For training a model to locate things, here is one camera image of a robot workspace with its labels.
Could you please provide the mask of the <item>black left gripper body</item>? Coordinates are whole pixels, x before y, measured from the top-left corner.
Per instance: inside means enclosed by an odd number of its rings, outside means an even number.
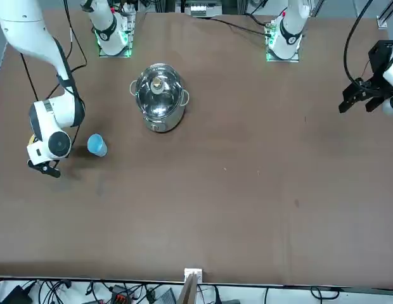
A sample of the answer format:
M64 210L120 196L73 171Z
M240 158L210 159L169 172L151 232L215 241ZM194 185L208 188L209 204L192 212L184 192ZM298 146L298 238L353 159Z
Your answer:
M379 40L369 50L372 76L368 79L372 89L390 91L392 86L384 79L383 73L387 68L393 50L393 40Z

